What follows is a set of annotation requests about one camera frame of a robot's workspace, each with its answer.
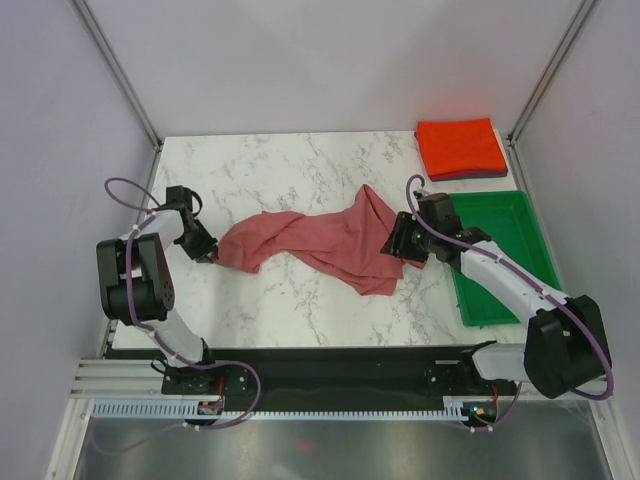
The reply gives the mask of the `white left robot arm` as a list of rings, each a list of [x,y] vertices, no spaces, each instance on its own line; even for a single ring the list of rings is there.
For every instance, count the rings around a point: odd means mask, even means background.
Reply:
[[[175,309],[176,290],[166,251],[181,248],[195,263],[212,264],[218,241],[201,223],[203,203],[188,187],[165,191],[165,202],[144,210],[145,216],[121,237],[96,246],[99,290],[104,314],[148,337],[166,363],[186,368],[185,382],[208,393],[219,382],[206,341],[195,334]]]

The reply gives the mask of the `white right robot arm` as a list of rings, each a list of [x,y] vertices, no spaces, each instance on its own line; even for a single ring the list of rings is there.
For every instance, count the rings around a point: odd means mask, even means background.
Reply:
[[[599,317],[596,304],[541,282],[482,230],[471,227],[446,236],[421,217],[401,212],[381,251],[415,262],[434,255],[482,286],[525,327],[524,343],[479,347],[458,368],[465,391],[477,394],[494,380],[509,380],[529,383],[550,399],[568,392],[594,401],[612,396],[611,361],[588,325]]]

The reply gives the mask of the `pink t shirt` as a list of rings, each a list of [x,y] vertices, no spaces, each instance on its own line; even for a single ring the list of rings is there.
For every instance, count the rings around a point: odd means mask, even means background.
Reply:
[[[236,223],[219,241],[215,264],[257,274],[266,260],[287,252],[361,296],[390,296],[406,265],[426,265],[380,253],[396,217],[370,186],[363,185],[354,203],[341,212],[263,211]]]

